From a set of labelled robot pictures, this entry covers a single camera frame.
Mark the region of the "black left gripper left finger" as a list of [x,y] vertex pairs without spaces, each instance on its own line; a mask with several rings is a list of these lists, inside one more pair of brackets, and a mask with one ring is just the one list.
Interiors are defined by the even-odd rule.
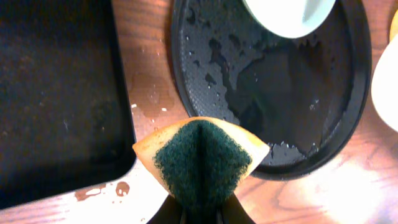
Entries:
[[181,224],[183,207],[169,195],[147,224]]

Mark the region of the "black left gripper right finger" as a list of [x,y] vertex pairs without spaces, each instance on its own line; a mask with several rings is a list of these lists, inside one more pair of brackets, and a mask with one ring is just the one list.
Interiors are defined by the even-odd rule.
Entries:
[[219,210],[222,224],[255,224],[235,194],[229,196]]

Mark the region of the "green and yellow sponge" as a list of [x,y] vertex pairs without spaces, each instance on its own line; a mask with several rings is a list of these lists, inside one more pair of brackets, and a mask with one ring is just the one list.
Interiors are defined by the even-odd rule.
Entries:
[[192,213],[216,210],[270,151],[253,133],[211,117],[181,120],[132,148],[163,188]]

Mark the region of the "yellow plate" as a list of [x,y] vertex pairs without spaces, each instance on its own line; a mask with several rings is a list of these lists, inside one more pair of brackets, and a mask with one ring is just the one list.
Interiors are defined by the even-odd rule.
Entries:
[[398,10],[396,10],[392,20],[391,20],[391,26],[389,29],[389,41],[393,41],[394,37],[398,33]]

